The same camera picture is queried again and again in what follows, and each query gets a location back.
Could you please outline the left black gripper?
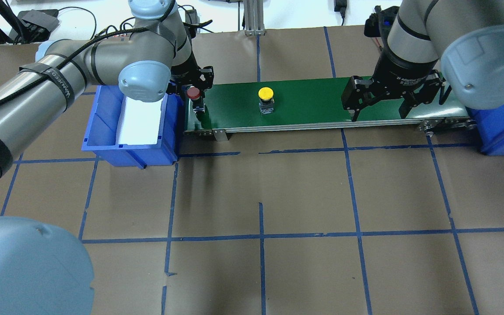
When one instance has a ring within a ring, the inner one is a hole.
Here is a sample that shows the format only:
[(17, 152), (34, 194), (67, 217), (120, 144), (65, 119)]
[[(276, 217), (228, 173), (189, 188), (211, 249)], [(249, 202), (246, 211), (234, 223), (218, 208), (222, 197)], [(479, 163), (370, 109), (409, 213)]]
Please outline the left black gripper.
[[(214, 83), (214, 68), (212, 66), (198, 66), (196, 61), (185, 61), (171, 67), (171, 78), (167, 85), (167, 94), (181, 94), (184, 86), (194, 86), (200, 91), (212, 88)], [(193, 111), (196, 115), (206, 113), (203, 98), (193, 100)]]

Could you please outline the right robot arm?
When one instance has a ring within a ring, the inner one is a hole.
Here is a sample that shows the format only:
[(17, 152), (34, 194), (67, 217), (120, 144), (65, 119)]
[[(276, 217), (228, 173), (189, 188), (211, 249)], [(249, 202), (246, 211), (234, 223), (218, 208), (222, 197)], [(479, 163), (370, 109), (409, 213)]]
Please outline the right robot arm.
[(404, 0), (376, 7), (364, 33), (380, 37), (382, 48), (371, 78), (352, 76), (343, 90), (352, 121), (368, 106), (399, 98), (405, 118), (439, 92), (440, 102), (453, 93), (470, 109), (504, 105), (504, 0)]

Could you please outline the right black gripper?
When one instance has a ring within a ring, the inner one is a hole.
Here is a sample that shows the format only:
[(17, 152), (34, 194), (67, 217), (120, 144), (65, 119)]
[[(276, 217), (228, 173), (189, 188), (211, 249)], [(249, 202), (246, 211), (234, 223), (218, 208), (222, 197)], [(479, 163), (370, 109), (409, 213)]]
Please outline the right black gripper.
[(383, 50), (371, 78), (350, 77), (341, 95), (342, 107), (351, 111), (351, 122), (356, 122), (368, 106), (401, 98), (400, 118), (406, 119), (411, 109), (436, 98), (442, 86), (436, 63), (410, 62)]

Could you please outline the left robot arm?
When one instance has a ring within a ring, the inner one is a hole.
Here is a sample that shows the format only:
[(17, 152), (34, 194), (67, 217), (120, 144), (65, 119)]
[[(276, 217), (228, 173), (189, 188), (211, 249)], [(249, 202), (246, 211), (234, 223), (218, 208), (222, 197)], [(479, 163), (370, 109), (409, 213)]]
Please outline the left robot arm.
[[(132, 29), (89, 41), (39, 46), (0, 87), (0, 179), (15, 159), (92, 84), (156, 102), (193, 86), (212, 87), (198, 66), (174, 0), (130, 0)], [(89, 315), (93, 265), (78, 237), (25, 217), (0, 217), (0, 315)]]

